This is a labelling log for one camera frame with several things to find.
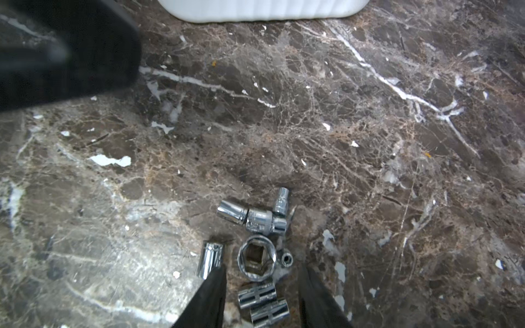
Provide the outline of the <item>white plastic storage box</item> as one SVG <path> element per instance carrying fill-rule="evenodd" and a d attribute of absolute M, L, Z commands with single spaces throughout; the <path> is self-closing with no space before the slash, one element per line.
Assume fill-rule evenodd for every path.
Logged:
<path fill-rule="evenodd" d="M 190 23 L 225 23 L 343 18 L 369 0 L 159 0 L 176 18 Z"/>

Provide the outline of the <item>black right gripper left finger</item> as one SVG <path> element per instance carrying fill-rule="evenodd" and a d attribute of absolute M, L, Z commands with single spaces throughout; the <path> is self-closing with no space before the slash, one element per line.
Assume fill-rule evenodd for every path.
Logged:
<path fill-rule="evenodd" d="M 212 270 L 172 328 L 221 328 L 224 322 L 226 265 Z"/>

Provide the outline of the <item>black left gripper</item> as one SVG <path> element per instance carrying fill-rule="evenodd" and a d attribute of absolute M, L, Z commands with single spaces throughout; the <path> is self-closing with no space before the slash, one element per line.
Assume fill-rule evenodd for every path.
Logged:
<path fill-rule="evenodd" d="M 138 26 L 115 1 L 2 1 L 54 31 L 39 48 L 1 48 L 1 111 L 132 86 L 139 75 Z"/>

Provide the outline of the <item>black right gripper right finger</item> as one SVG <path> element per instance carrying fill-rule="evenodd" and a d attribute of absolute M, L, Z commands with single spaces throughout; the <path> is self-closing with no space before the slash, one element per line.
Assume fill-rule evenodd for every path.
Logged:
<path fill-rule="evenodd" d="M 302 327 L 352 327 L 318 274 L 306 265 L 298 274 L 298 302 Z"/>

